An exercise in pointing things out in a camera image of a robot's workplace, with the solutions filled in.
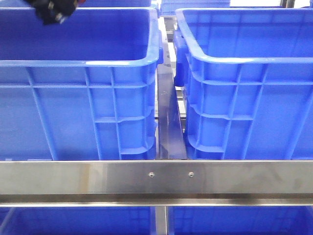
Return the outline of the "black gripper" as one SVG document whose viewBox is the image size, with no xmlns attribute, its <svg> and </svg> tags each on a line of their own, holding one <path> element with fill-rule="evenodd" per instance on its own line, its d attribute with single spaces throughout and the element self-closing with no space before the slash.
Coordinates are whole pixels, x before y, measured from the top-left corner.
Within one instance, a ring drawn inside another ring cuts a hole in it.
<svg viewBox="0 0 313 235">
<path fill-rule="evenodd" d="M 62 24 L 85 0 L 24 0 L 35 9 L 43 25 Z"/>
</svg>

